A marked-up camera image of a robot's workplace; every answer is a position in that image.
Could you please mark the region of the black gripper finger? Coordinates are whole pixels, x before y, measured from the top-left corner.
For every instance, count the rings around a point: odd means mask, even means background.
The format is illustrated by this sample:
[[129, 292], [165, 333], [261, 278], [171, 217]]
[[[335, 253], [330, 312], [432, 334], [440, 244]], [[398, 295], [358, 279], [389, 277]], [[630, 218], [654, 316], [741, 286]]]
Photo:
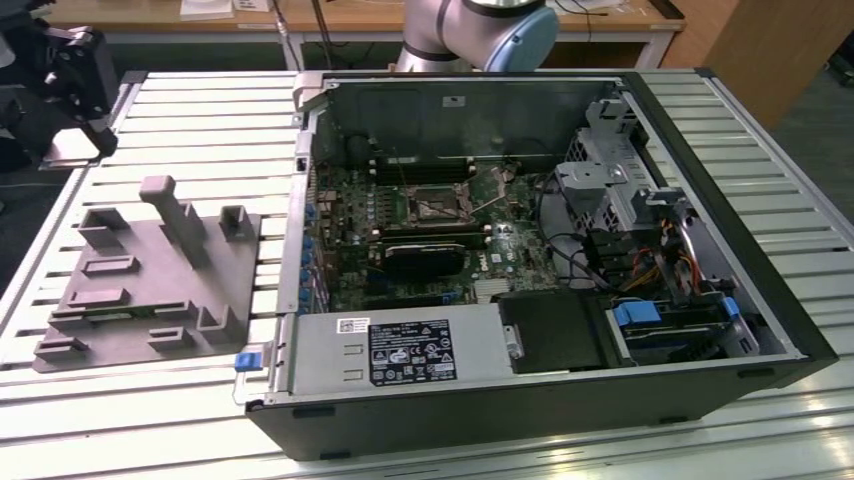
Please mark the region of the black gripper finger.
[[82, 131], [95, 146], [101, 156], [113, 156], [118, 149], [118, 137], [109, 124], [107, 118], [86, 119]]

